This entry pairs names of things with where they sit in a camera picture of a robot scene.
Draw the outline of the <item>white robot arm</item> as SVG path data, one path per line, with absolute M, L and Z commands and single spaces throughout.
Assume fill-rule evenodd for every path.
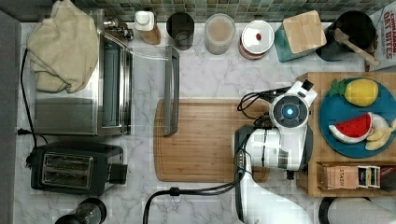
M 309 108 L 317 97 L 313 84 L 309 80 L 295 81 L 290 87 L 253 92 L 246 97 L 264 100 L 269 110 L 233 136 L 239 220 L 244 224 L 313 224 L 299 204 L 258 185 L 252 171 L 261 166 L 290 173 L 308 164 L 313 147 Z

